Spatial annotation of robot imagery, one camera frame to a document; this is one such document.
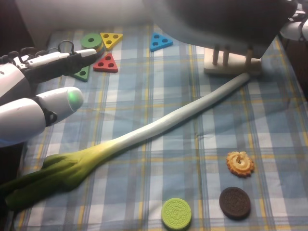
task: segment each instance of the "leek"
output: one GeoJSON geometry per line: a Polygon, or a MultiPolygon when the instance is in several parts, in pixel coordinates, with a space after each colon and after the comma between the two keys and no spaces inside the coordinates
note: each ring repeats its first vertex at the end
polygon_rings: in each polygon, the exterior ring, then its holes
{"type": "Polygon", "coordinates": [[[250,79],[243,73],[212,93],[189,103],[161,119],[114,140],[74,153],[45,158],[42,169],[0,186],[0,195],[10,210],[18,211],[58,191],[76,188],[97,166],[119,151],[161,134],[219,101],[250,79]]]}

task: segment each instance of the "plaid tablecloth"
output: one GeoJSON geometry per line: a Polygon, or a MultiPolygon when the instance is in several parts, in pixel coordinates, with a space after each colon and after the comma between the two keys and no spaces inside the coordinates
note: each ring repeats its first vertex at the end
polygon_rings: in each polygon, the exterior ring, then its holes
{"type": "MultiPolygon", "coordinates": [[[[27,144],[21,174],[39,170],[46,156],[117,138],[192,102],[230,80],[203,73],[204,49],[173,40],[150,52],[158,27],[104,28],[124,39],[111,51],[119,72],[93,72],[87,83],[60,77],[39,92],[74,86],[85,101],[72,116],[27,144]]],[[[89,31],[55,32],[50,47],[89,31]]],[[[173,197],[192,209],[190,230],[308,230],[307,103],[280,42],[262,58],[264,74],[215,107],[97,168],[75,190],[20,212],[22,231],[165,230],[162,204],[173,197]],[[231,174],[226,156],[246,151],[251,177],[231,174]],[[251,199],[251,214],[232,221],[220,210],[222,190],[236,186],[251,199]]]]}

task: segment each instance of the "dark brown cookie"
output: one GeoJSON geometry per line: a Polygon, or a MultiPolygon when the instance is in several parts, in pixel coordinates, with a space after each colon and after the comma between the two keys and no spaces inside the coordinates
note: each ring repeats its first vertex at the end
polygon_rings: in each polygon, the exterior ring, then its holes
{"type": "Polygon", "coordinates": [[[222,191],[219,197],[219,206],[230,219],[241,220],[250,213],[249,196],[237,187],[229,187],[222,191]]]}

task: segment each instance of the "lime green sandwich cookie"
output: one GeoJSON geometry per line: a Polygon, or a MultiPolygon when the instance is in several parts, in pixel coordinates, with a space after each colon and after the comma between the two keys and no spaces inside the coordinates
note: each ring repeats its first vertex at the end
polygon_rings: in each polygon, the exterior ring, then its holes
{"type": "Polygon", "coordinates": [[[179,198],[167,200],[162,208],[163,223],[172,230],[186,228],[191,219],[192,211],[186,201],[179,198]]]}

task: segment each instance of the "dark background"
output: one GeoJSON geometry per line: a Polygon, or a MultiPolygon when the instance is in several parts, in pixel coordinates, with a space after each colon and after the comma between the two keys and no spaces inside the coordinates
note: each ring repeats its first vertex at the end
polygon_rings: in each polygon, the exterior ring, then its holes
{"type": "MultiPolygon", "coordinates": [[[[13,0],[0,0],[0,56],[11,51],[33,47],[33,41],[26,29],[13,0]]],[[[298,81],[308,98],[308,48],[305,43],[290,41],[286,49],[298,81]]],[[[0,148],[0,184],[16,177],[23,144],[0,148]]],[[[0,199],[0,230],[4,229],[6,209],[0,199]]]]}

